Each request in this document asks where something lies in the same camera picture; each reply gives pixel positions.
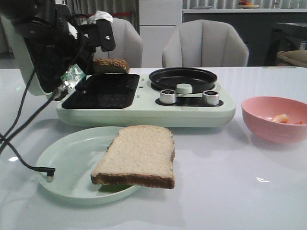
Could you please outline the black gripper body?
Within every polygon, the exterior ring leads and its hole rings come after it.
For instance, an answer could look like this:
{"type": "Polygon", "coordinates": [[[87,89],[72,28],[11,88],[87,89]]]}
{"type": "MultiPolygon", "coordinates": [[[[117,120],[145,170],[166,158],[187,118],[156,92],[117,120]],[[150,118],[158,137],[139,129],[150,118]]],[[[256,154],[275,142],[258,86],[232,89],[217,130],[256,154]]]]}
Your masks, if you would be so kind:
{"type": "Polygon", "coordinates": [[[95,48],[65,4],[13,4],[12,50],[30,93],[53,93],[74,64],[93,69],[95,48]]]}

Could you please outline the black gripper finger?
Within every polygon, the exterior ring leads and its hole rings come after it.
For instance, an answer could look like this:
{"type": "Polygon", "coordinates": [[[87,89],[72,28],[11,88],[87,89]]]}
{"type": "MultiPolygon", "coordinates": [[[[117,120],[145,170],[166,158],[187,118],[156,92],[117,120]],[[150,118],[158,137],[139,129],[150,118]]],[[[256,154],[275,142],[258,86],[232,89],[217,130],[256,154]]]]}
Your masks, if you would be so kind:
{"type": "Polygon", "coordinates": [[[101,49],[103,52],[113,51],[116,47],[111,22],[105,19],[97,20],[101,49]]]}

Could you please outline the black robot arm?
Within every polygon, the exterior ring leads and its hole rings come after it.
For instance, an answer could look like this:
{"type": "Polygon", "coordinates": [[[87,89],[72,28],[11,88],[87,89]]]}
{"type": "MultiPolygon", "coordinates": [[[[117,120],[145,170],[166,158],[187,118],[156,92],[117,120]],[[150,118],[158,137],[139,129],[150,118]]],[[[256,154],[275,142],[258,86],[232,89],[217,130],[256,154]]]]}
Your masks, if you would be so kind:
{"type": "Polygon", "coordinates": [[[49,95],[73,64],[93,72],[97,47],[115,49],[112,20],[94,16],[78,25],[68,6],[53,0],[2,0],[0,16],[9,45],[25,83],[33,95],[49,95]]]}

